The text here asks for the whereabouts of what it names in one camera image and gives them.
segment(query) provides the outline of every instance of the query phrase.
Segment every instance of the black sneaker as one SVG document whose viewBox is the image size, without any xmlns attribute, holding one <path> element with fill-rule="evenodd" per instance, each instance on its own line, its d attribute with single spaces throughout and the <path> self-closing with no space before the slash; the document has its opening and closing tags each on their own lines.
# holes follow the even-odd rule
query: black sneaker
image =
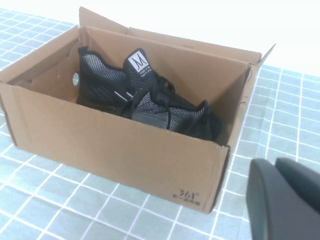
<svg viewBox="0 0 320 240">
<path fill-rule="evenodd" d="M 213 120 L 213 105 L 206 100 L 196 107 L 177 108 L 159 99 L 154 88 L 142 88 L 117 113 L 134 121 L 190 137 L 213 141 L 222 130 L 218 119 Z"/>
</svg>

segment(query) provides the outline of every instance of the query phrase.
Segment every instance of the light blue tile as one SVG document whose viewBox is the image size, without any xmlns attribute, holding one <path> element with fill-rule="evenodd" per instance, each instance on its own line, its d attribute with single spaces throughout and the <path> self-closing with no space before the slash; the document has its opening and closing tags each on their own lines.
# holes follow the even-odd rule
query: light blue tile
<svg viewBox="0 0 320 240">
<path fill-rule="evenodd" d="M 170 240 L 208 240 L 208 236 L 190 228 L 176 224 Z"/>
<path fill-rule="evenodd" d="M 39 48 L 43 44 L 44 43 L 41 41 L 31 39 L 31 40 L 25 42 L 23 45 L 31 47 L 31 48 Z"/>
<path fill-rule="evenodd" d="M 320 149 L 299 144 L 299 157 L 320 163 Z"/>
<path fill-rule="evenodd" d="M 276 136 L 270 136 L 269 147 L 292 155 L 297 153 L 296 141 L 289 141 Z"/>
<path fill-rule="evenodd" d="M 33 153 L 21 150 L 16 146 L 12 146 L 4 155 L 22 162 L 25 162 L 34 156 Z"/>
<path fill-rule="evenodd" d="M 0 180 L 7 181 L 11 174 L 21 165 L 19 162 L 0 157 Z"/>
<path fill-rule="evenodd" d="M 133 187 L 119 185 L 113 195 L 132 204 L 141 206 L 148 194 Z"/>
<path fill-rule="evenodd" d="M 279 90 L 300 96 L 300 87 L 280 82 Z"/>
<path fill-rule="evenodd" d="M 320 111 L 318 110 L 311 110 L 302 107 L 301 108 L 301 117 L 307 118 L 307 119 L 314 119 L 314 120 L 320 120 Z"/>
<path fill-rule="evenodd" d="M 49 176 L 48 173 L 24 165 L 10 181 L 13 185 L 34 193 Z"/>
<path fill-rule="evenodd" d="M 29 197 L 27 193 L 5 186 L 0 190 L 0 209 L 14 215 Z"/>
<path fill-rule="evenodd" d="M 67 206 L 95 218 L 107 198 L 107 195 L 81 186 L 69 200 Z"/>
<path fill-rule="evenodd" d="M 187 207 L 183 207 L 177 221 L 179 223 L 210 234 L 215 218 L 215 211 L 212 211 L 210 214 L 206 214 Z"/>
<path fill-rule="evenodd" d="M 56 203 L 64 204 L 76 187 L 75 183 L 52 176 L 40 188 L 38 194 Z"/>
<path fill-rule="evenodd" d="M 229 192 L 224 193 L 220 210 L 233 216 L 241 217 L 246 205 L 246 197 L 238 196 Z"/>
<path fill-rule="evenodd" d="M 23 57 L 23 55 L 18 54 L 18 53 L 14 53 L 14 52 L 10 52 L 10 51 L 1 56 L 1 58 L 3 60 L 9 61 L 9 62 L 15 62 L 18 59 L 20 59 L 21 57 Z"/>
<path fill-rule="evenodd" d="M 15 44 L 23 44 L 26 41 L 28 41 L 28 38 L 23 37 L 23 36 L 15 36 L 15 37 L 10 39 L 10 42 L 13 42 Z"/>
<path fill-rule="evenodd" d="M 121 231 L 100 222 L 95 222 L 85 235 L 84 240 L 106 240 L 106 238 L 110 240 L 123 240 L 125 236 L 126 234 Z"/>
<path fill-rule="evenodd" d="M 278 92 L 277 100 L 300 105 L 300 96 L 292 95 L 284 91 Z"/>
<path fill-rule="evenodd" d="M 163 240 L 168 236 L 173 223 L 146 211 L 142 211 L 132 233 L 144 239 Z"/>
<path fill-rule="evenodd" d="M 301 118 L 300 129 L 320 134 L 320 122 Z"/>
<path fill-rule="evenodd" d="M 114 181 L 110 181 L 93 174 L 90 174 L 90 176 L 84 181 L 83 184 L 91 188 L 98 189 L 107 194 L 110 194 L 117 185 L 117 183 Z"/>
<path fill-rule="evenodd" d="M 249 175 L 249 168 L 250 168 L 250 159 L 243 158 L 236 156 L 234 157 L 233 165 L 232 165 L 232 171 L 248 176 Z"/>
<path fill-rule="evenodd" d="M 68 165 L 62 165 L 55 174 L 80 183 L 88 173 Z"/>
<path fill-rule="evenodd" d="M 276 111 L 274 111 L 273 122 L 285 124 L 285 125 L 289 125 L 289 126 L 297 128 L 298 122 L 299 122 L 299 117 L 291 115 L 289 113 L 285 113 L 285 112 L 276 110 Z"/>
<path fill-rule="evenodd" d="M 128 231 L 139 212 L 139 208 L 110 198 L 98 219 L 117 228 Z"/>
<path fill-rule="evenodd" d="M 271 133 L 283 138 L 296 141 L 298 137 L 298 129 L 295 127 L 284 126 L 274 122 L 272 124 Z"/>
<path fill-rule="evenodd" d="M 281 75 L 281 82 L 287 83 L 287 84 L 292 84 L 292 85 L 298 86 L 300 88 L 302 78 L 295 77 L 295 76 Z"/>
<path fill-rule="evenodd" d="M 229 175 L 229 181 L 227 182 L 226 189 L 236 194 L 246 194 L 248 184 L 248 178 L 240 176 L 233 172 Z"/>
<path fill-rule="evenodd" d="M 33 197 L 18 214 L 18 218 L 45 229 L 59 209 L 60 207 L 57 205 Z"/>
<path fill-rule="evenodd" d="M 280 74 L 273 70 L 261 68 L 259 77 L 278 81 Z"/>
<path fill-rule="evenodd" d="M 309 109 L 320 109 L 320 99 L 319 100 L 311 100 L 307 98 L 302 98 L 301 100 L 301 106 L 309 108 Z"/>
<path fill-rule="evenodd" d="M 33 240 L 37 239 L 40 233 L 37 229 L 13 220 L 0 235 L 0 240 Z"/>
<path fill-rule="evenodd" d="M 293 76 L 293 77 L 297 77 L 297 78 L 302 78 L 302 73 L 300 72 L 296 72 L 296 71 L 290 71 L 290 70 L 283 70 L 282 71 L 282 74 L 284 75 L 290 75 L 290 76 Z"/>
<path fill-rule="evenodd" d="M 36 157 L 34 157 L 33 159 L 31 159 L 31 161 L 29 162 L 29 164 L 33 165 L 33 166 L 37 166 L 38 168 L 47 170 L 47 171 L 54 171 L 57 167 L 59 167 L 59 165 L 61 163 L 50 160 L 48 158 L 42 157 L 37 155 Z"/>
<path fill-rule="evenodd" d="M 151 195 L 144 208 L 174 220 L 178 214 L 180 205 Z"/>
<path fill-rule="evenodd" d="M 65 239 L 80 239 L 91 223 L 89 218 L 63 209 L 55 218 L 49 232 Z"/>
<path fill-rule="evenodd" d="M 213 234 L 223 239 L 237 239 L 241 219 L 219 214 Z"/>
</svg>

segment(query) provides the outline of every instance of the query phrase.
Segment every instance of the cardboard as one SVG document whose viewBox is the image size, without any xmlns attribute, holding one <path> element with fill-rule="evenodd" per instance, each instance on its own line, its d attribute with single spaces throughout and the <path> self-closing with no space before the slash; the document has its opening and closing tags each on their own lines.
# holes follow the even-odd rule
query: cardboard
<svg viewBox="0 0 320 240">
<path fill-rule="evenodd" d="M 0 104 L 23 150 L 209 213 L 238 138 L 261 54 L 126 28 L 83 7 L 74 27 L 0 72 Z M 76 104 L 78 48 L 122 67 L 136 48 L 194 104 L 207 99 L 224 129 L 204 141 Z"/>
</svg>

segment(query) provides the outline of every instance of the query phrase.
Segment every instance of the box flap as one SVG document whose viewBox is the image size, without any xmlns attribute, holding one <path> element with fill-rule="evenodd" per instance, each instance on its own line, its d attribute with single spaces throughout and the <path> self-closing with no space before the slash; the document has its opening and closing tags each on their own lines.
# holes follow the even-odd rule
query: box flap
<svg viewBox="0 0 320 240">
<path fill-rule="evenodd" d="M 127 27 L 90 11 L 83 6 L 79 8 L 79 22 L 81 26 L 94 27 L 120 34 L 126 34 L 128 30 Z"/>
</svg>

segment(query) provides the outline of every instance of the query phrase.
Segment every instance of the open cardboard box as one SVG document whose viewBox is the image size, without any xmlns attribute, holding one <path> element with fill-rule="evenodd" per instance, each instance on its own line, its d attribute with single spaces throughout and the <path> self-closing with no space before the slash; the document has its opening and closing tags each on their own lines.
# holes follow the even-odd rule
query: open cardboard box
<svg viewBox="0 0 320 240">
<path fill-rule="evenodd" d="M 80 25 L 0 72 L 0 103 L 23 150 L 209 213 L 268 54 L 126 28 L 83 7 Z M 155 71 L 194 104 L 207 99 L 223 121 L 215 142 L 76 104 L 78 48 L 122 67 L 143 48 Z"/>
</svg>

